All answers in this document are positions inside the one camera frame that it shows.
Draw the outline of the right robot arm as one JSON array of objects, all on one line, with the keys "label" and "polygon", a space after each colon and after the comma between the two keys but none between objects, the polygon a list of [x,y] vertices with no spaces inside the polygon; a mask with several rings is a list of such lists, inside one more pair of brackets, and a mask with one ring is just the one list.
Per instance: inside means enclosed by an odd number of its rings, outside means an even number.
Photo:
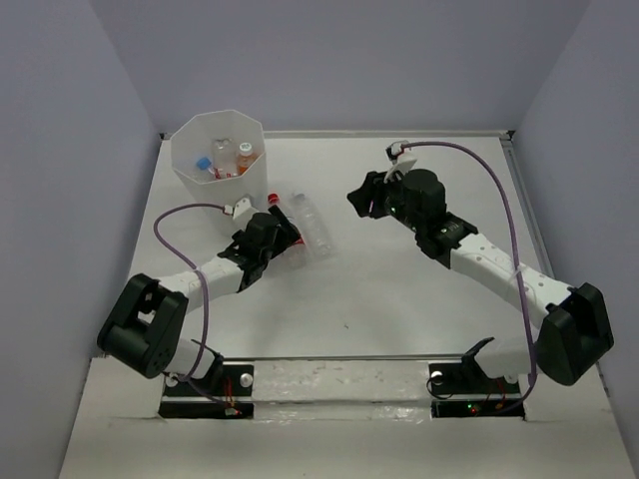
[{"label": "right robot arm", "polygon": [[515,264],[448,210],[445,187],[435,173],[369,172],[346,198],[362,218],[394,218],[413,232],[426,256],[527,312],[531,326],[523,337],[483,338],[463,354],[459,378],[467,389],[481,391],[495,379],[533,372],[570,386],[612,348],[613,332],[597,287],[588,282],[571,286]]}]

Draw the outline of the orange tea bottle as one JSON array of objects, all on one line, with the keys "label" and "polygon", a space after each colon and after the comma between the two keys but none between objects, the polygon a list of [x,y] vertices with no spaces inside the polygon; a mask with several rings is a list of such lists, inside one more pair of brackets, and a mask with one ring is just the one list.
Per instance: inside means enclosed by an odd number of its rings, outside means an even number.
[{"label": "orange tea bottle", "polygon": [[254,146],[250,142],[243,142],[238,145],[236,165],[239,175],[243,175],[251,165],[259,157],[259,154],[254,149]]}]

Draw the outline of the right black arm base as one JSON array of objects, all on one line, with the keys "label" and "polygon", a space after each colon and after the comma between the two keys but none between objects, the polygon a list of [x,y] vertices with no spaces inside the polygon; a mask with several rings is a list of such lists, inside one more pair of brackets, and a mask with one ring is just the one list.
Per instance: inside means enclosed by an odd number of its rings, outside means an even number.
[{"label": "right black arm base", "polygon": [[525,418],[518,384],[472,372],[460,362],[429,363],[426,390],[434,419]]}]

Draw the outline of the clear unlabelled crushed bottle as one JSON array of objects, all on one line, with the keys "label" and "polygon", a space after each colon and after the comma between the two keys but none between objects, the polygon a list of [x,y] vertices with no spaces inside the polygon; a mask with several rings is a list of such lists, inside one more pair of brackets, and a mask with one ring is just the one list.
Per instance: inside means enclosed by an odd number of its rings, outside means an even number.
[{"label": "clear unlabelled crushed bottle", "polygon": [[291,207],[296,225],[305,244],[316,258],[328,258],[333,253],[333,242],[325,221],[315,203],[303,193],[293,193]]}]

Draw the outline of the red cap red label bottle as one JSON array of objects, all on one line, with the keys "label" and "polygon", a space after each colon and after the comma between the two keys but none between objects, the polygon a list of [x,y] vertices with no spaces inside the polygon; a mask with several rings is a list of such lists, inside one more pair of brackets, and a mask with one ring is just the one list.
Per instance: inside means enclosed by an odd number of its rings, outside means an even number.
[{"label": "red cap red label bottle", "polygon": [[302,268],[307,264],[308,251],[304,238],[302,236],[302,231],[296,224],[296,219],[291,206],[288,202],[284,201],[277,193],[268,194],[268,203],[270,206],[277,206],[299,234],[299,238],[283,252],[281,258],[287,264],[287,269],[294,270]]}]

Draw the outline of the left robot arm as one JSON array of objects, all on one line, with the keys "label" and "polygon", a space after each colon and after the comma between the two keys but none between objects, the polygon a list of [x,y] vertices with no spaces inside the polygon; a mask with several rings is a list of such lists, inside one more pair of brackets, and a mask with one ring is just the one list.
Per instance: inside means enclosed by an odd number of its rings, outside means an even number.
[{"label": "left robot arm", "polygon": [[197,265],[163,239],[187,270],[161,278],[131,276],[97,336],[103,352],[142,376],[173,376],[201,394],[219,387],[224,364],[206,345],[212,301],[248,289],[302,238],[277,206],[261,212],[243,199],[217,210],[236,228],[230,245]]}]

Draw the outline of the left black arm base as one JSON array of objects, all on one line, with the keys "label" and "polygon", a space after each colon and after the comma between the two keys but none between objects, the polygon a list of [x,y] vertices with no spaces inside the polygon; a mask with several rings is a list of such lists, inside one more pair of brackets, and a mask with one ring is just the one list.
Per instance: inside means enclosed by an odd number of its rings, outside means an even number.
[{"label": "left black arm base", "polygon": [[211,380],[166,377],[158,413],[165,419],[252,419],[254,383],[254,365],[237,361],[226,362],[220,377]]}]

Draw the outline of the clear bottle blue cap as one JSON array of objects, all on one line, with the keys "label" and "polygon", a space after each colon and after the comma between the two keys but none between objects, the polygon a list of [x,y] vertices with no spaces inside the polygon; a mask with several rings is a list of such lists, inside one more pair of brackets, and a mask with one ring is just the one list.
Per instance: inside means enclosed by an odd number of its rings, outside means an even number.
[{"label": "clear bottle blue cap", "polygon": [[195,162],[194,179],[201,183],[211,182],[216,179],[214,164],[208,157],[202,157]]}]

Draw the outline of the crushed red cap cola bottle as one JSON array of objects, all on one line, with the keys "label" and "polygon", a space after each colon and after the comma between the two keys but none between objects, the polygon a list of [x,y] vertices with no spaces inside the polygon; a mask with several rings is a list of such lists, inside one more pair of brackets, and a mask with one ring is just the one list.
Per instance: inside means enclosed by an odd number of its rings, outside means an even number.
[{"label": "crushed red cap cola bottle", "polygon": [[213,157],[217,179],[228,179],[238,175],[236,145],[231,139],[214,140]]}]

